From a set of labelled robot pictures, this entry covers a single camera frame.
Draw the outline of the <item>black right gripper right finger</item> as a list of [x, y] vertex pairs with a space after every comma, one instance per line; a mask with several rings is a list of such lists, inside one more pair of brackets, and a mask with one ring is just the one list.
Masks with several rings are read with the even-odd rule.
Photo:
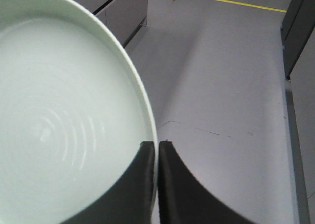
[[157, 188], [162, 224], [251, 223], [198, 182], [170, 141], [159, 143]]

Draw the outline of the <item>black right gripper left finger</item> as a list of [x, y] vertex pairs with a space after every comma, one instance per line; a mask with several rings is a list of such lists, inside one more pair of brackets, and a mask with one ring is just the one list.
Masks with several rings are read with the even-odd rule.
[[98, 200], [64, 224], [150, 224], [155, 147], [143, 141], [123, 175]]

